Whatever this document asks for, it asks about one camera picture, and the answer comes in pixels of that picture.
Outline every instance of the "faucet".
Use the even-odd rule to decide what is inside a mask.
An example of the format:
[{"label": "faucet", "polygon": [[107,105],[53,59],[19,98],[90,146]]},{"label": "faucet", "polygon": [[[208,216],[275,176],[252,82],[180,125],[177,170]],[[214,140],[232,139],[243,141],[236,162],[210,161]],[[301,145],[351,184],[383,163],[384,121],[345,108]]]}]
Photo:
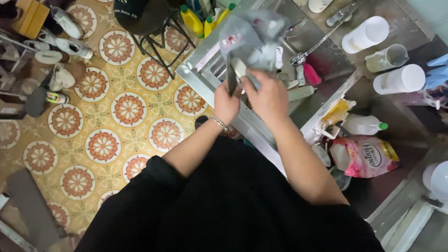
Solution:
[{"label": "faucet", "polygon": [[341,15],[341,17],[339,19],[339,23],[335,27],[333,27],[331,30],[329,30],[327,32],[327,34],[315,46],[313,46],[310,50],[308,50],[307,52],[299,52],[296,56],[292,57],[291,58],[291,65],[293,65],[293,67],[298,67],[298,66],[302,65],[305,62],[306,57],[308,55],[310,55],[312,52],[314,52],[314,50],[316,50],[325,40],[327,40],[330,37],[330,35],[334,31],[336,31],[337,28],[339,28],[349,17],[352,16],[353,12],[358,7],[357,2],[358,2],[358,0],[352,0],[351,4],[349,4],[348,6],[343,8],[342,10],[347,9],[347,11],[345,11]]}]

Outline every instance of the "yellow tile floor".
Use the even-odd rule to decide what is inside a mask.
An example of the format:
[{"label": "yellow tile floor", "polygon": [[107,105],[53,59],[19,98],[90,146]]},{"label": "yellow tile floor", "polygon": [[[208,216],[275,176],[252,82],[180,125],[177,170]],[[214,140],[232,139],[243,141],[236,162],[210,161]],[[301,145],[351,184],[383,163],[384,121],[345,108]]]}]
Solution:
[{"label": "yellow tile floor", "polygon": [[[85,61],[87,75],[69,104],[53,105],[39,118],[0,122],[0,182],[4,188],[9,174],[27,167],[57,221],[82,234],[149,157],[166,153],[194,131],[198,116],[213,110],[180,77],[171,79],[140,53],[116,22],[113,0],[78,0],[68,12],[95,56]],[[171,62],[187,41],[172,28],[164,35],[167,48],[159,52]]]}]

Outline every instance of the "white container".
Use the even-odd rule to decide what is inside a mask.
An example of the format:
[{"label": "white container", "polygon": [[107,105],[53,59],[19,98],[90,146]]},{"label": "white container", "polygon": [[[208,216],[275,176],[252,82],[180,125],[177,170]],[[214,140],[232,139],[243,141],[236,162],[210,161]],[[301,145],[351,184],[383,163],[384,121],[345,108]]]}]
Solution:
[{"label": "white container", "polygon": [[380,122],[374,116],[350,115],[344,122],[344,127],[353,135],[375,135],[380,130],[388,128],[388,124]]},{"label": "white container", "polygon": [[394,67],[400,67],[409,60],[408,51],[400,44],[393,44],[388,48],[366,56],[367,69],[377,73]]},{"label": "white container", "polygon": [[342,38],[342,49],[348,54],[354,54],[383,42],[388,35],[389,24],[386,19],[374,16]]},{"label": "white container", "polygon": [[309,0],[308,7],[314,13],[321,13],[333,0]]},{"label": "white container", "polygon": [[423,172],[423,184],[439,200],[448,199],[448,161],[428,165]]},{"label": "white container", "polygon": [[378,75],[373,81],[373,88],[380,95],[410,93],[422,89],[425,80],[423,69],[416,64],[410,64]]}]

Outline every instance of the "silver bracelet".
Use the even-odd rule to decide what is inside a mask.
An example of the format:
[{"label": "silver bracelet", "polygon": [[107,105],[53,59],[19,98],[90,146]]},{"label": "silver bracelet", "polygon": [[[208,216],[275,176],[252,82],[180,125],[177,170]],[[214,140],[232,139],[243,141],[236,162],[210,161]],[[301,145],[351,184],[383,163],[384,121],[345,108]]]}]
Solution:
[{"label": "silver bracelet", "polygon": [[211,118],[213,118],[213,120],[215,120],[215,122],[217,122],[221,126],[221,128],[223,128],[225,133],[228,132],[228,127],[223,123],[223,121],[217,118],[215,114],[212,114]]}]

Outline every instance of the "green bottle cap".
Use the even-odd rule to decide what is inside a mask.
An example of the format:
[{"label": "green bottle cap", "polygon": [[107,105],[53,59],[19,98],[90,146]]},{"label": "green bottle cap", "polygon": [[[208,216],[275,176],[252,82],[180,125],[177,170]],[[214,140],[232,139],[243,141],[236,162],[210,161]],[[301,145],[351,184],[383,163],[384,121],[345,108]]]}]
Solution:
[{"label": "green bottle cap", "polygon": [[387,130],[388,127],[389,127],[389,125],[388,125],[387,123],[384,123],[384,122],[380,122],[380,123],[379,123],[379,128],[380,128],[381,130]]},{"label": "green bottle cap", "polygon": [[181,5],[181,11],[183,12],[183,13],[186,13],[187,12],[187,6],[185,5],[185,4],[182,4]]}]

